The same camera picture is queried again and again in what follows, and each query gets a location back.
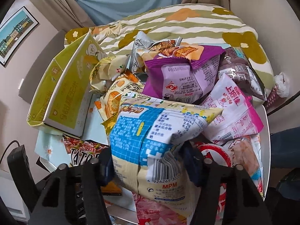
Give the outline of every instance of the pink snack bag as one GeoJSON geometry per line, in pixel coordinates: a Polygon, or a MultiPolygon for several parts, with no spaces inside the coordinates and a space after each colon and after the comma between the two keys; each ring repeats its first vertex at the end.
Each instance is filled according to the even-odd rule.
{"type": "Polygon", "coordinates": [[[223,52],[219,46],[180,46],[169,56],[159,54],[145,61],[149,77],[143,94],[169,101],[195,102],[212,90],[223,52]],[[201,48],[201,54],[197,52],[196,57],[189,58],[189,54],[196,53],[191,48],[201,48]]]}
{"type": "Polygon", "coordinates": [[[186,225],[186,218],[170,208],[133,194],[139,225],[186,225]]]}
{"type": "Polygon", "coordinates": [[[213,143],[257,134],[263,129],[263,123],[248,98],[226,74],[222,75],[201,105],[224,109],[222,115],[217,116],[203,131],[204,136],[213,143]]]}

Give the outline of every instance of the pink strawberry snack package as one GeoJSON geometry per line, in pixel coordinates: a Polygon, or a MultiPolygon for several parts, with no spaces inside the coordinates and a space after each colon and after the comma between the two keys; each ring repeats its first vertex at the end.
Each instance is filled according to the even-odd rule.
{"type": "Polygon", "coordinates": [[[172,53],[161,52],[145,61],[148,79],[143,94],[169,101],[195,102],[214,87],[223,52],[220,46],[199,45],[179,46],[172,53]]]}
{"type": "Polygon", "coordinates": [[[223,108],[222,114],[202,132],[215,144],[257,134],[263,129],[263,123],[248,98],[225,73],[201,106],[223,108]]]}

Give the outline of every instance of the yellow corn print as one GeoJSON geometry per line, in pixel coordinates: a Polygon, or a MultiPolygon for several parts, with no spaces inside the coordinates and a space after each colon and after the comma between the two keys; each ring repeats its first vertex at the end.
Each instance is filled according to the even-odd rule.
{"type": "Polygon", "coordinates": [[[139,128],[136,132],[136,135],[139,136],[142,132],[142,129],[143,129],[143,126],[144,126],[144,122],[141,122],[141,124],[139,125],[139,128]]]}

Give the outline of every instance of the picture frame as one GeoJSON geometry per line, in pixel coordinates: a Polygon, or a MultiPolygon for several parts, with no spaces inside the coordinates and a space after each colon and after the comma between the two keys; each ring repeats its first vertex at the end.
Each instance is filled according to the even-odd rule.
{"type": "Polygon", "coordinates": [[[2,66],[5,67],[18,45],[38,24],[38,21],[23,6],[1,26],[0,63],[2,66]]]}

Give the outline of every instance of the white wall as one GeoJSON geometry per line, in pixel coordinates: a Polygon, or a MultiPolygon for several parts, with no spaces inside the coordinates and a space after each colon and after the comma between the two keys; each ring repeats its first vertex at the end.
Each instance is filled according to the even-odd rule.
{"type": "MultiPolygon", "coordinates": [[[[38,155],[34,153],[38,130],[26,122],[29,104],[18,96],[18,86],[40,52],[58,31],[29,0],[16,0],[2,24],[22,6],[25,6],[40,24],[17,47],[6,68],[0,66],[0,155],[13,140],[25,145],[31,173],[37,182],[44,178],[47,172],[35,164],[38,159],[38,155]]],[[[9,171],[6,157],[13,148],[7,151],[3,159],[0,166],[2,170],[9,171]]]]}
{"type": "MultiPolygon", "coordinates": [[[[300,22],[286,0],[230,0],[231,10],[255,28],[274,71],[290,78],[290,96],[300,89],[300,22]]],[[[300,126],[300,97],[268,117],[270,132],[300,126]]]]}

